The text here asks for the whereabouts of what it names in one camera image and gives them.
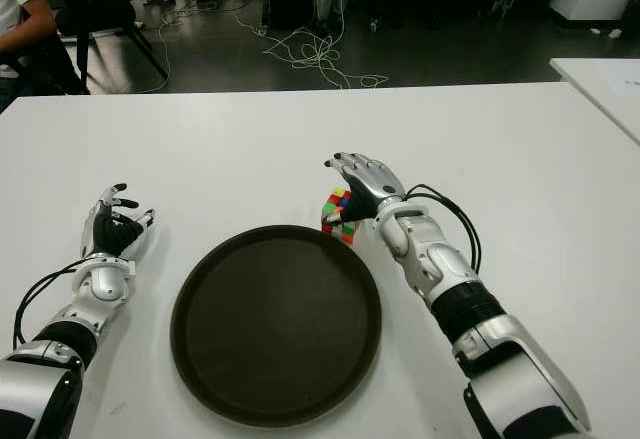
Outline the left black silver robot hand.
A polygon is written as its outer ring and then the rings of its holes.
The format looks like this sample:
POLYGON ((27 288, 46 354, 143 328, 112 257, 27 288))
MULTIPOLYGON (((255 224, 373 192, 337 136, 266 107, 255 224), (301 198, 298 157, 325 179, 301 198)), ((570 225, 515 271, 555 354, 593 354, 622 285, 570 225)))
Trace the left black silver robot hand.
POLYGON ((95 254, 129 258, 145 232, 155 222, 155 211, 149 209, 133 219, 116 208, 136 209, 139 203, 119 194, 127 189, 126 183, 108 187, 89 210, 81 235, 80 257, 95 254))

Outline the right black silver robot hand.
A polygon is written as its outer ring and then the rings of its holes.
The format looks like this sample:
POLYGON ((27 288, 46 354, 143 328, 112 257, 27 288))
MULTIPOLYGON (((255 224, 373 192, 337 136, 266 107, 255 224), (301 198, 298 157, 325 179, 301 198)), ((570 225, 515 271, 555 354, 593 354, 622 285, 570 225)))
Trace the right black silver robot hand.
POLYGON ((381 161, 359 153, 338 152, 324 166, 340 173, 349 186, 351 196, 340 212, 333 212, 323 222, 337 225, 372 219, 379 206, 387 200, 402 201, 404 186, 381 161))

